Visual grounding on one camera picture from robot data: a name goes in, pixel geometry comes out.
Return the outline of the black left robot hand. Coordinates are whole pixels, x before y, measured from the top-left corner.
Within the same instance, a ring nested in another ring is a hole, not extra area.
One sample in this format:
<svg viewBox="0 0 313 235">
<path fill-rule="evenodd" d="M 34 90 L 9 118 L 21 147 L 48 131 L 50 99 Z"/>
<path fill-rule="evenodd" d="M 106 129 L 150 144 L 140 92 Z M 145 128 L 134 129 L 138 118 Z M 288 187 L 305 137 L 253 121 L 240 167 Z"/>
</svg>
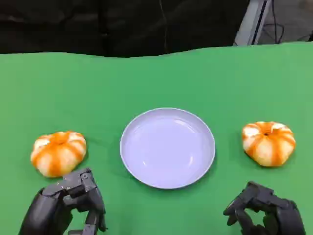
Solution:
<svg viewBox="0 0 313 235">
<path fill-rule="evenodd" d="M 87 212 L 83 229 L 68 230 L 72 210 Z M 95 235 L 105 232 L 105 205 L 89 168 L 76 170 L 39 190 L 23 219 L 21 235 Z"/>
</svg>

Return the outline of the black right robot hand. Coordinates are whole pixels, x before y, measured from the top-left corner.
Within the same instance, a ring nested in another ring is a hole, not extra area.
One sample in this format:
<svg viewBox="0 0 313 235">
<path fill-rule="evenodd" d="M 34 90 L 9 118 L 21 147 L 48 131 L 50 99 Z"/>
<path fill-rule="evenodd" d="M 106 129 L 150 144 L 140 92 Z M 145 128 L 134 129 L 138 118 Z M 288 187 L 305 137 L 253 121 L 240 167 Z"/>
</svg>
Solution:
<svg viewBox="0 0 313 235">
<path fill-rule="evenodd" d="M 246 209 L 264 212 L 263 225 L 255 225 Z M 228 217 L 228 226 L 238 222 L 243 235 L 306 234 L 297 204 L 276 196 L 274 190 L 253 181 L 247 183 L 226 207 L 223 215 Z"/>
</svg>

